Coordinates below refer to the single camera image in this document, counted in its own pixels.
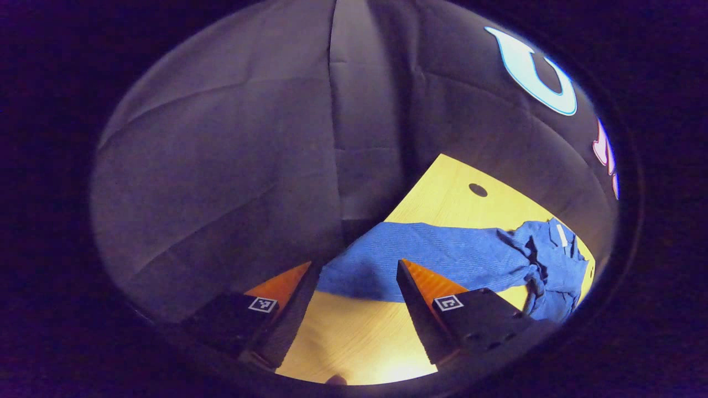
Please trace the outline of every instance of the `blue letter u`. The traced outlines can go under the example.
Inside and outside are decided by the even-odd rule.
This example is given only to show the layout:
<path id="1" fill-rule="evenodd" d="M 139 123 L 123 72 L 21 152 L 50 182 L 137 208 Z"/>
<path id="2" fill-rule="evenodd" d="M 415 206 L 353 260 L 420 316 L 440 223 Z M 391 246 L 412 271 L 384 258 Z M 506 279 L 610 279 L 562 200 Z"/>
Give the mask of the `blue letter u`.
<path id="1" fill-rule="evenodd" d="M 558 80 L 561 82 L 561 93 L 556 93 L 549 89 L 539 79 L 536 66 L 533 64 L 533 58 L 531 58 L 531 54 L 534 52 L 531 47 L 494 28 L 487 26 L 484 29 L 496 37 L 499 42 L 499 50 L 501 51 L 501 59 L 504 62 L 504 66 L 519 85 L 552 110 L 568 116 L 575 114 L 578 104 L 573 84 L 558 66 L 549 61 L 548 58 L 544 58 L 558 74 Z"/>

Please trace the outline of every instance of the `blue cloth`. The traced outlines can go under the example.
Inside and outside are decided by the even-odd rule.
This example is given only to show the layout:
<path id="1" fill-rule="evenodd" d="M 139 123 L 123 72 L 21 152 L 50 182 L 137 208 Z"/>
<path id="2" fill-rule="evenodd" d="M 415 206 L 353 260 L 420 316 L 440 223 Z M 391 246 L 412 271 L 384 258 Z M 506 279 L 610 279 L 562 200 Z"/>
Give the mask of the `blue cloth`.
<path id="1" fill-rule="evenodd" d="M 535 319 L 557 322 L 577 304 L 588 264 L 576 235 L 556 219 L 525 222 L 513 232 L 382 222 L 323 268 L 317 290 L 403 302 L 396 282 L 401 258 L 469 290 L 500 292 L 528 284 L 531 293 L 525 311 Z"/>

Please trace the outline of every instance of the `screw hole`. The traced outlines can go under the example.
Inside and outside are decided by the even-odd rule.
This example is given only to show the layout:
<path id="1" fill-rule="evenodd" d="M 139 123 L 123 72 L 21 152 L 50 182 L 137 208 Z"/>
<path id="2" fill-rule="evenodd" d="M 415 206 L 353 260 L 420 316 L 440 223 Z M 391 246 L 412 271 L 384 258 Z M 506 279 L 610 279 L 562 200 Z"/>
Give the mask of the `screw hole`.
<path id="1" fill-rule="evenodd" d="M 481 196 L 483 198 L 486 198 L 487 196 L 486 189 L 478 186 L 477 184 L 469 184 L 469 189 L 477 196 Z"/>

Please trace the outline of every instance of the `white tag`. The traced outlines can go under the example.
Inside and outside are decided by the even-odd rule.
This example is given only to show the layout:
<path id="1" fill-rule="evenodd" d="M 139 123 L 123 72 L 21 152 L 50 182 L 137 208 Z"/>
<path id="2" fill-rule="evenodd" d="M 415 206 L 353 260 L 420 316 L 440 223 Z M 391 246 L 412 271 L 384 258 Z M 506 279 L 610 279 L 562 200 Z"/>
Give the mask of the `white tag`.
<path id="1" fill-rule="evenodd" d="M 561 243 L 563 244 L 563 247 L 567 247 L 568 239 L 566 238 L 566 233 L 563 231 L 563 227 L 561 227 L 560 224 L 556 224 L 556 228 L 558 228 L 558 235 L 561 236 Z"/>
<path id="2" fill-rule="evenodd" d="M 249 305 L 249 309 L 259 312 L 271 312 L 275 308 L 275 303 L 277 300 L 266 299 L 263 297 L 256 297 L 256 299 Z"/>
<path id="3" fill-rule="evenodd" d="M 440 311 L 450 311 L 451 309 L 464 307 L 464 304 L 455 295 L 436 298 L 435 302 L 438 304 Z"/>

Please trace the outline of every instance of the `yellow table surface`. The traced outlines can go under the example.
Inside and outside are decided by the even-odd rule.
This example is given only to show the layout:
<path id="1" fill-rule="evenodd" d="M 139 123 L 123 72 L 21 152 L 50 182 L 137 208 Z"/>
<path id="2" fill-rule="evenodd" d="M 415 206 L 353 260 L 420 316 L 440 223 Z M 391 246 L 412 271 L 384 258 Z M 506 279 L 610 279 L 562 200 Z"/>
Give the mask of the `yellow table surface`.
<path id="1" fill-rule="evenodd" d="M 470 183 L 483 187 L 488 195 L 475 195 Z M 510 186 L 441 154 L 386 221 L 513 230 L 526 221 L 546 222 L 553 217 Z M 589 260 L 582 300 L 592 284 L 595 259 L 580 237 L 577 241 Z M 498 294 L 518 309 L 523 309 L 528 296 L 525 286 Z M 312 382 L 325 382 L 339 374 L 349 385 L 370 385 L 407 380 L 436 370 L 418 339 L 405 303 L 315 292 L 276 373 Z"/>

